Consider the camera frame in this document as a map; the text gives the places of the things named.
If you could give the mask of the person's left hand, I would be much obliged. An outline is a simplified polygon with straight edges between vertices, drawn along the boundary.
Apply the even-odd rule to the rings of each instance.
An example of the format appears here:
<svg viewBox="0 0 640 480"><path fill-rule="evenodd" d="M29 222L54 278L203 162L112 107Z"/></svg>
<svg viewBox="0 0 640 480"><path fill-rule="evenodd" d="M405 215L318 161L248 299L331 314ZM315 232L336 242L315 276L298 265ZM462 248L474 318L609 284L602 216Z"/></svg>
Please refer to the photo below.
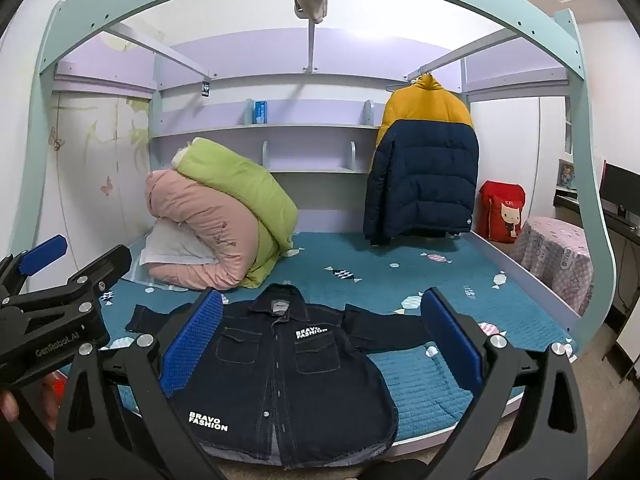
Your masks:
<svg viewBox="0 0 640 480"><path fill-rule="evenodd" d="M20 414L20 408L14 398L14 395L9 391L2 390L0 392L0 408L4 418L8 422L15 422Z"/></svg>

